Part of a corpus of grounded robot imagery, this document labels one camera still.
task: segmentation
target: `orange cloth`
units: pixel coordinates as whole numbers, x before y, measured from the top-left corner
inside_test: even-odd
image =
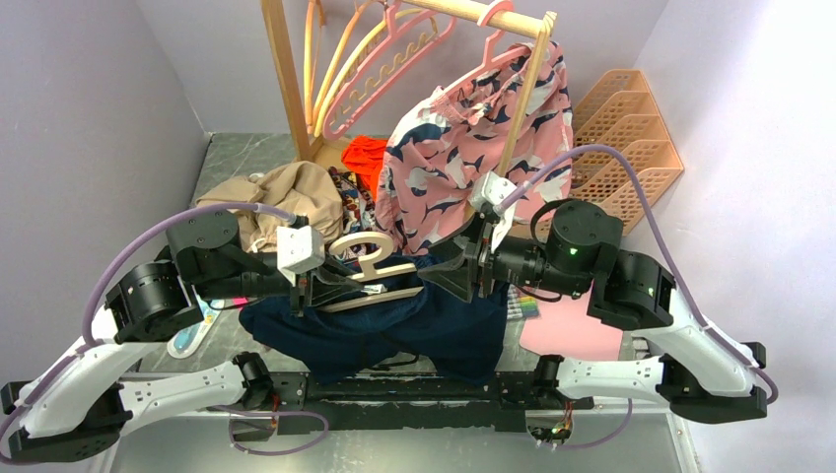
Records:
[[[383,153],[386,140],[360,135],[351,140],[342,152],[342,164],[360,176],[360,181],[378,200],[378,177],[383,169]]]

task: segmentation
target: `wooden clothes rack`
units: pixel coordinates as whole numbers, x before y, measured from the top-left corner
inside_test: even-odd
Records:
[[[473,23],[476,23],[489,8],[488,5],[473,0],[403,0],[403,3],[451,15]],[[344,169],[345,167],[341,162],[342,151],[350,140],[346,138],[328,140],[323,136],[312,138],[308,133],[306,107],[300,95],[297,69],[293,60],[282,0],[261,0],[261,10],[273,52],[273,62],[279,78],[291,136],[297,151],[297,160],[310,161],[324,168],[334,166]],[[533,63],[528,66],[520,91],[519,106],[512,117],[511,129],[503,150],[502,160],[497,166],[500,175],[505,173],[511,160],[511,154],[523,125],[525,106],[536,83],[536,77],[545,57],[556,18],[557,15],[554,12],[547,12],[542,19],[536,19],[516,12],[499,11],[487,22],[488,27],[534,39],[534,50],[528,59]]]

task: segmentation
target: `dark blue clothing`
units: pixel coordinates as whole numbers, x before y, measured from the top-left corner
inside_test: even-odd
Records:
[[[392,256],[378,266],[405,262],[422,268],[437,260]],[[384,284],[389,291],[424,290],[412,298],[335,313],[306,308],[303,317],[290,313],[287,298],[269,298],[245,307],[239,321],[256,341],[304,362],[322,383],[371,368],[398,352],[425,355],[439,374],[473,384],[494,375],[505,336],[507,285],[497,285],[488,299],[474,296],[466,304],[415,273],[367,284]]]

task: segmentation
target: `marble countertop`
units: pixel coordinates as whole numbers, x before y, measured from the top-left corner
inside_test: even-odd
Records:
[[[206,152],[206,160],[194,189],[194,198],[199,197],[221,182],[236,175],[250,175],[267,172],[290,163],[296,155],[290,135],[219,133],[213,136]],[[520,347],[523,331],[521,321],[509,321],[505,334],[505,351],[497,366],[501,371],[529,371],[537,363],[537,355]],[[240,352],[259,353],[274,372],[306,372],[307,367],[300,361],[282,355],[254,340],[238,322],[237,310],[224,310],[213,324],[200,347],[190,357],[171,357],[166,347],[151,353],[143,359],[141,372],[198,372],[222,364]],[[622,360],[634,357],[630,338],[622,342]],[[411,356],[401,354],[393,361],[405,361]],[[432,372],[432,363],[422,357],[416,365],[398,367],[394,370],[406,372]]]

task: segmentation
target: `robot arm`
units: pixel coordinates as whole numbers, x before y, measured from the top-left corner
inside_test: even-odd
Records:
[[[286,255],[243,253],[237,244],[237,225],[233,214],[222,212],[173,228],[168,233],[170,247],[158,261],[137,266],[107,293],[92,325],[94,338],[103,343],[90,348],[80,338],[53,365],[60,365],[60,371],[51,381],[41,376],[3,387],[4,412],[9,419],[20,418],[21,428],[9,438],[13,460],[78,461],[167,417],[219,405],[240,403],[251,410],[270,404],[269,370],[252,353],[241,353],[202,372],[118,382],[180,329],[202,320],[196,294],[206,299],[296,295],[299,306],[304,306],[354,290],[356,283],[325,268],[309,269],[310,264],[285,258],[301,273],[290,271],[289,277],[277,268],[277,260]],[[299,230],[297,237],[312,235],[310,228],[293,230]],[[315,241],[308,243],[313,249]],[[321,257],[321,252],[313,253],[313,259]],[[291,280],[312,283],[302,291]],[[32,396],[44,382],[48,382],[46,390]]]
[[[631,330],[662,353],[638,362],[542,357],[538,379],[547,382],[537,389],[566,399],[646,399],[709,424],[766,416],[766,394],[755,385],[751,370],[763,368],[763,346],[739,344],[711,328],[745,354],[747,365],[709,336],[663,267],[650,256],[619,248],[621,221],[590,203],[550,203],[538,212],[555,210],[549,237],[540,242],[505,236],[513,209],[500,217],[482,208],[461,230],[430,248],[444,262],[419,270],[421,278],[466,301],[477,289],[490,294],[497,281],[573,298],[591,291],[590,316]],[[294,239],[294,253],[254,256],[238,246],[237,223],[228,212],[171,229],[168,253],[137,266],[107,293],[93,324],[95,338],[105,343],[78,353],[86,347],[79,340],[65,354],[72,361],[42,395],[34,396],[32,405],[26,400],[42,378],[9,383],[0,392],[4,411],[14,410],[21,421],[9,440],[13,458],[78,461],[166,417],[216,405],[241,403],[254,409],[268,404],[272,381],[255,354],[164,380],[117,381],[180,329],[202,319],[196,295],[207,300],[286,295],[301,311],[357,292],[360,285],[345,277],[346,268],[324,257],[304,221],[299,226],[313,237]]]
[[[638,362],[552,361],[548,369],[556,391],[569,399],[608,396],[659,402],[681,417],[707,424],[766,416],[766,393],[751,369],[764,368],[763,346],[737,343],[718,327],[698,323],[666,269],[648,255],[620,249],[619,219],[591,203],[566,199],[548,203],[534,215],[532,239],[505,236],[497,243],[497,229],[507,216],[495,215],[491,206],[505,195],[491,195],[491,187],[513,189],[477,184],[477,189],[488,190],[471,202],[483,211],[430,247],[444,262],[420,270],[420,277],[466,301],[476,289],[490,293],[497,281],[572,298],[591,292],[588,315],[630,330],[659,352]],[[538,241],[534,229],[552,210],[548,239]],[[748,364],[710,336],[709,329],[740,351]]]

